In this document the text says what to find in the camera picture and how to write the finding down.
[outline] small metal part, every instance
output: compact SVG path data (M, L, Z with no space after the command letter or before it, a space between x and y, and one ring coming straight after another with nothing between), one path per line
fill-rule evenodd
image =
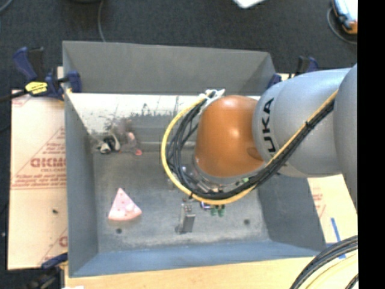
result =
M182 203L180 209L179 225L175 228L178 234L185 234L193 231L195 214L193 213L193 207L191 204Z

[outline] dark carpet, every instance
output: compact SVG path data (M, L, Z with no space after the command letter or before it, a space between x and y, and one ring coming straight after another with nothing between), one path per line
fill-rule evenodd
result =
M0 0L0 7L7 1ZM100 2L13 0L0 9L0 96L25 83L12 61L17 49L42 46L45 67L57 67L63 40L102 41L98 14L107 42L266 51L277 72L295 72L300 55L315 58L323 69L351 67L357 62L357 38L347 42L332 31L330 25L340 27L333 16L328 22L330 3L267 0L241 9L232 0L104 0L100 8ZM17 288L41 273L6 271L10 114L10 103L1 103L0 288Z

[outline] pink object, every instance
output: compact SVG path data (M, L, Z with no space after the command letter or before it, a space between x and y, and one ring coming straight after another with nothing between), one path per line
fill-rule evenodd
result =
M142 214L140 208L121 188L118 189L108 214L110 220L130 220Z

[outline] blue clamp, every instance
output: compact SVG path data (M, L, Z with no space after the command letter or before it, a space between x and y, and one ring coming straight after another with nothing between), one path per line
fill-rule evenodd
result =
M64 78L57 78L56 71L45 74L43 70L43 48L28 50L27 47L18 49L13 55L16 68L26 78L25 90L32 96L47 96L64 100L63 83L67 82L67 88L72 92L82 91L82 82L77 71L71 70Z

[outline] gray bin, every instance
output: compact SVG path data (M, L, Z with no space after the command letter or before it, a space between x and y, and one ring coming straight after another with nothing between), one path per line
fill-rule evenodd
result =
M274 75L269 54L229 49L63 42L63 61L64 72L81 75L86 93L77 102L87 93L197 95L207 88L258 96ZM283 175L226 206L224 217L193 203L193 232L176 233L184 194L168 183L159 149L144 145L139 158L101 155L76 104L66 98L70 277L313 256L325 248L307 180ZM166 122L152 118L152 138L160 142ZM119 187L143 211L133 221L107 219Z

